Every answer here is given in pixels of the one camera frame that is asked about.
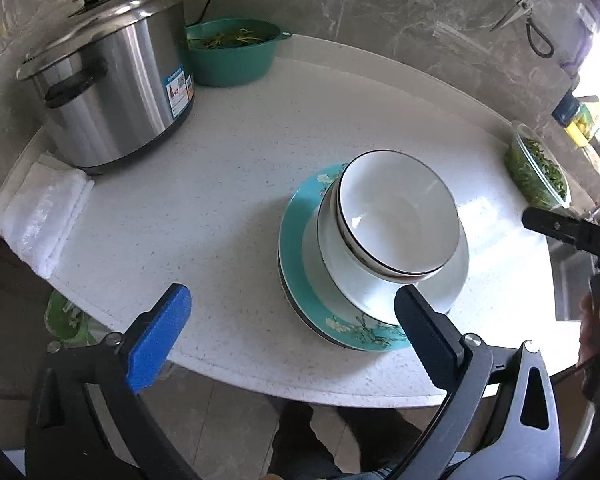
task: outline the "folded towel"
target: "folded towel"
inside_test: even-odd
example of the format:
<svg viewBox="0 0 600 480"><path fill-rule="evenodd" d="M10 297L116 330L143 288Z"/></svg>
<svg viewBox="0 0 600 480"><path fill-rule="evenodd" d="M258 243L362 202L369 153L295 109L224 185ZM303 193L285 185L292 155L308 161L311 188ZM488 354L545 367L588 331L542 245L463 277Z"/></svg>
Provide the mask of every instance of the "folded towel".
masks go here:
<svg viewBox="0 0 600 480"><path fill-rule="evenodd" d="M40 155L4 211L0 234L42 278L56 268L93 180L50 155Z"/></svg>

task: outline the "teal plate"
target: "teal plate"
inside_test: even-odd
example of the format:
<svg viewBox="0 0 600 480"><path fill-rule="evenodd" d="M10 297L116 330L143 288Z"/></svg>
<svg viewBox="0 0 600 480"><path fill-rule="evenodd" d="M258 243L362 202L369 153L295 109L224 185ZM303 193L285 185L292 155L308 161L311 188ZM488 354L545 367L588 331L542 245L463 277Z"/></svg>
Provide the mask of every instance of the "teal plate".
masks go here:
<svg viewBox="0 0 600 480"><path fill-rule="evenodd" d="M399 326L357 309L333 283L317 243L317 213L331 183L347 167L334 164L310 177L286 207L280 225L278 261L289 303L309 327L339 346L389 351L411 344Z"/></svg>

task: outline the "kitchen counter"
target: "kitchen counter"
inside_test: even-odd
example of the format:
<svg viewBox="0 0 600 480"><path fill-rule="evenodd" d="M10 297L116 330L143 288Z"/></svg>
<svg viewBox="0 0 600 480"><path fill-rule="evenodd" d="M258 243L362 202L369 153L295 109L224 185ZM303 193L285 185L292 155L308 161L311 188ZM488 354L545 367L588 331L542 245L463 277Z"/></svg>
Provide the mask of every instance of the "kitchen counter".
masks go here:
<svg viewBox="0 0 600 480"><path fill-rule="evenodd" d="M197 88L171 139L100 176L49 280L124 331L172 282L193 312L170 359L250 390L324 404L438 404L413 349L337 347L288 305L277 268L286 204L315 171L375 148L416 156L446 182L470 250L451 309L487 343L539 343L549 373L576 361L579 326L556 322L544 237L520 224L503 118L452 87L352 47L294 36L270 73Z"/></svg>

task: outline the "green bowl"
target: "green bowl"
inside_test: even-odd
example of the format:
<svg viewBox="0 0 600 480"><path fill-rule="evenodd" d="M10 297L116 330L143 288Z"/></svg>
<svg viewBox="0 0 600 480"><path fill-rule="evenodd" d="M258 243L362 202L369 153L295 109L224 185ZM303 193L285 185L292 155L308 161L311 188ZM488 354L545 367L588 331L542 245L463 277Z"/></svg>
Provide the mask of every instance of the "green bowl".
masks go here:
<svg viewBox="0 0 600 480"><path fill-rule="evenodd" d="M195 40L231 34L241 28L252 30L267 41L221 48L196 46ZM273 62L278 41L291 37L290 32L283 32L273 23L245 18L213 20L189 25L186 30L193 79L204 86L236 86L264 76Z"/></svg>

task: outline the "green vegetable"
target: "green vegetable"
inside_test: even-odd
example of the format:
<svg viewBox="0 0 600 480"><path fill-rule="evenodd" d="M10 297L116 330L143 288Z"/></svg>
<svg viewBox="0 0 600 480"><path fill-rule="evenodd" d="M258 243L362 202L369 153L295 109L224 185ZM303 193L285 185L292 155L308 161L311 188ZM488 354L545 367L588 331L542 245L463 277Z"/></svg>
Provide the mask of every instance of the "green vegetable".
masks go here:
<svg viewBox="0 0 600 480"><path fill-rule="evenodd" d="M522 143L535 160L542 174L549 181L549 184L554 188L554 191L564 200L567 196L567 184L560 167L544 155L542 146L537 140L522 139ZM551 209L556 205L555 198L544 186L536 170L531 166L525 153L519 147L510 147L505 154L504 162L513 182L516 183L530 205L544 209Z"/></svg>
<svg viewBox="0 0 600 480"><path fill-rule="evenodd" d="M241 28L236 32L221 32L208 38L193 38L187 40L189 48L233 48L264 43L269 39L259 37L253 30Z"/></svg>

